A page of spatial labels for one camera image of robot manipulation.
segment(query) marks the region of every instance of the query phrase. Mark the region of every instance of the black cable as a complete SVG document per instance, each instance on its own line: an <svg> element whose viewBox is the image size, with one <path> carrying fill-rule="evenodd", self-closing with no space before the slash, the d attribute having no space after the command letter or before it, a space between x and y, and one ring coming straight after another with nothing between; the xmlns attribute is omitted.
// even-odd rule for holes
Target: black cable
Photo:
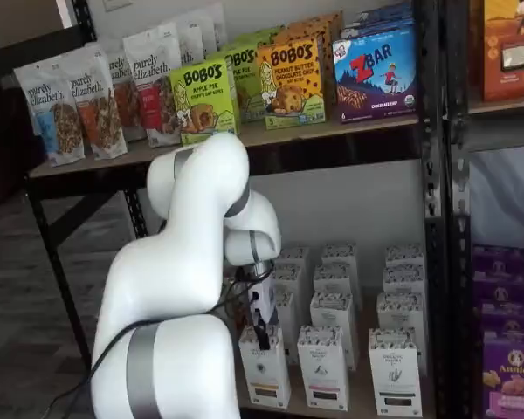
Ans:
<svg viewBox="0 0 524 419"><path fill-rule="evenodd" d="M259 278L249 278L248 275L245 274L244 270L242 268L240 268L240 267L237 269L237 271L238 271L239 278L236 279L235 281L233 281L232 285L230 285L230 288L225 293L225 296L227 296L229 294L230 289L235 284L240 284L242 282L242 283L247 283L248 286L244 290L242 290L240 293L235 294L235 295L233 295L233 296L231 296L229 298L225 298L224 301L222 301L221 303L215 305L210 310L210 313L213 312L214 310L217 310L219 307L224 306L225 304L228 304L230 301L233 301L234 299L239 298L241 295L245 294L251 288L253 288L253 286L255 286L256 284L259 284L260 282L262 282L265 279L267 279L273 272L273 262L272 262L272 268L268 272L265 272L264 275L260 276ZM131 332L132 330L134 330L134 329L136 329L138 327L149 326L149 325L154 325L154 324L157 324L157 323L161 323L164 320L165 319L160 319L160 320L140 320L140 321L136 321L135 323L132 323L131 325L128 325L128 326L124 327L122 330L120 330L111 339L111 341L108 343L108 345L105 347L105 349L103 350L103 352L101 353L101 355L99 356L97 361L93 364L93 367L91 368L91 371L89 371L89 373L86 374L86 376L83 378L83 380L80 381L75 387L73 387L73 388L69 389L68 391L65 391L64 393L54 397L54 399L52 399L52 402L46 408L44 414L41 416L41 419L46 419L49 416L49 414L52 411L52 408L54 407L54 405L60 399L63 399L65 397L67 397L68 395L70 395L70 394L75 392L76 393L75 396L72 398L72 401L70 402L70 404L68 405L68 407L65 410L64 414L62 415L62 419L67 419L70 416L70 414L72 413L72 409L75 406L76 402L78 401L79 397L81 396L81 392L86 387L86 385L89 384L89 382L91 381L91 379L95 375L95 372L97 371L97 369L99 369L101 363L105 360L105 358L107 357L108 353L111 352L111 349L113 349L114 345L116 345L119 342L119 340L121 340L124 337L124 335L126 335L126 333Z"/></svg>

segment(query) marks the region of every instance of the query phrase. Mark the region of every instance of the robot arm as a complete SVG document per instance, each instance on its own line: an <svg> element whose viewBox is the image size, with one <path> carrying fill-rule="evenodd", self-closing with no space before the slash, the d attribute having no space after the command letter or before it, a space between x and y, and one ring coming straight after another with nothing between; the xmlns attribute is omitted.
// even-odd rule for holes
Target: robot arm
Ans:
<svg viewBox="0 0 524 419"><path fill-rule="evenodd" d="M279 254L277 217L249 189L248 175L245 148L231 134L151 164L148 195L167 227L113 261L93 362L124 327L167 321L129 333L103 361L92 380L98 419L239 418L231 338L223 322L202 313L219 299L224 249L232 264Z"/></svg>

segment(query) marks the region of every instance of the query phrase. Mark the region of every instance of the shelf board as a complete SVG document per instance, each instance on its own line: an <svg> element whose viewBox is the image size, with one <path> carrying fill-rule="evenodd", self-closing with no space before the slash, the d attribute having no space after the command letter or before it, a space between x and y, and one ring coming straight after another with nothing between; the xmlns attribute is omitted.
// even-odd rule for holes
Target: shelf board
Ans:
<svg viewBox="0 0 524 419"><path fill-rule="evenodd" d="M289 367L289 381L291 384L291 398L287 409L275 409L267 406L252 404L249 399L246 387L245 373L241 365L237 365L237 398L238 405L242 409L268 410L272 412L287 413L289 415L348 419L357 417L358 419L378 419L394 416L379 416L376 413L375 393L373 391L373 380L370 372L369 353L369 329L378 326L376 317L376 292L366 293L363 301L363 311L358 312L357 328L359 335L359 348L361 356L357 365L357 370L348 375L349 377L349 408L347 412L340 410L329 410L319 408L309 408L305 396L305 387L300 367ZM423 404L423 418L434 419L434 396L433 396L432 377L422 377L421 379L421 399Z"/></svg>
<svg viewBox="0 0 524 419"><path fill-rule="evenodd" d="M479 113L490 113L524 108L524 97L508 100L483 101L477 89L470 89L468 100L468 113L470 115Z"/></svg>
<svg viewBox="0 0 524 419"><path fill-rule="evenodd" d="M355 134L365 131L382 130L391 127L403 127L417 124L416 115L405 115L383 120L367 120L352 124L341 124L336 118L321 124L307 125L304 127L290 127L276 130L266 130L263 121L256 121L244 124L241 127L239 138L248 148L259 146L283 144L292 141L303 141L315 138L331 137L343 134ZM139 140L128 144L128 153L112 160L94 160L89 155L85 159L76 161L73 164L66 164L52 168L48 161L34 168L30 173L31 179L52 176L73 174L88 170L100 170L104 168L117 168L142 164L154 160L159 155L164 155L178 146L150 148L146 140Z"/></svg>

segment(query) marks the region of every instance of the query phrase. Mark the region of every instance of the black shelf frame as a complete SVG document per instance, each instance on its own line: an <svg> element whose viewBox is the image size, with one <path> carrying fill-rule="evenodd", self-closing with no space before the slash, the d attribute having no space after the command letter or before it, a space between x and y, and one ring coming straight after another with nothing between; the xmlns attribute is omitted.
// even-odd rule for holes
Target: black shelf frame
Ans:
<svg viewBox="0 0 524 419"><path fill-rule="evenodd" d="M452 419L460 417L459 406L455 402L459 400L459 388L455 383L460 384L460 379L453 370L456 363L453 350L457 345L452 338L454 332L452 277L448 274L451 270L449 252L452 249L448 235L450 230L453 230L451 223L454 220L450 208L452 193L449 190L451 150L447 147L447 139L451 138L452 141L452 137L447 135L452 131L447 130L443 123L446 78L439 40L443 34L441 18L445 17L445 13L448 15L454 13L454 10L449 13L441 2L442 0L414 0L413 2L417 34L415 45L418 76L419 122L417 125L338 135L334 138L292 141L283 145L259 146L248 148L248 153L252 162L252 175L378 161L406 159L421 161L436 417ZM11 69L17 66L67 52L82 46L85 42L95 40L96 35L86 0L72 0L72 4L78 26L2 49L0 76L11 72ZM87 368L91 366L89 346L57 249L116 191L121 190L126 197L136 237L145 237L148 231L136 191L146 184L149 164L150 162L147 161L63 175L26 177L27 196L64 300L75 340ZM83 197L57 222L49 224L43 211L42 201L65 196ZM272 414L268 412L267 416L272 417Z"/></svg>

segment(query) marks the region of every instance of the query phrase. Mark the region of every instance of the gray floor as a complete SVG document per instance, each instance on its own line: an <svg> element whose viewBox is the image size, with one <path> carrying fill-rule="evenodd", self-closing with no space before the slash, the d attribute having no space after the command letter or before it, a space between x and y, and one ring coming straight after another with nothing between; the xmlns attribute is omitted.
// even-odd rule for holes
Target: gray floor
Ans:
<svg viewBox="0 0 524 419"><path fill-rule="evenodd" d="M47 202L46 215L54 220L74 202ZM108 267L129 238L116 196L59 249L90 344ZM39 419L82 372L31 207L14 196L0 206L0 419ZM61 410L50 418L60 418ZM71 418L91 417L86 395Z"/></svg>

